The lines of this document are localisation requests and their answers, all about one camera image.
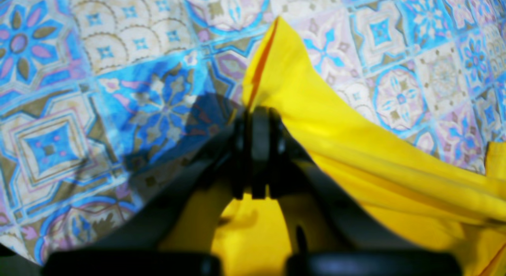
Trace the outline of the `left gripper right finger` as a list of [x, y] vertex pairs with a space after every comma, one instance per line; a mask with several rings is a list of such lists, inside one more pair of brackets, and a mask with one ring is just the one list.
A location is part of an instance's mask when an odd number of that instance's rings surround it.
[[261, 108], [266, 156], [263, 197], [277, 200], [293, 254], [288, 276], [461, 276], [456, 259], [381, 225], [319, 168], [280, 114]]

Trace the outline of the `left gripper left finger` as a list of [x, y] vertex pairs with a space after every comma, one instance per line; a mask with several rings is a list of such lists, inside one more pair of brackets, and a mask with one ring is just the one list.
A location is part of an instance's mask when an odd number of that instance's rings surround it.
[[226, 206], [247, 188], [263, 197], [263, 108], [246, 110], [208, 141], [125, 225], [98, 242], [52, 254], [44, 276], [221, 276], [210, 252]]

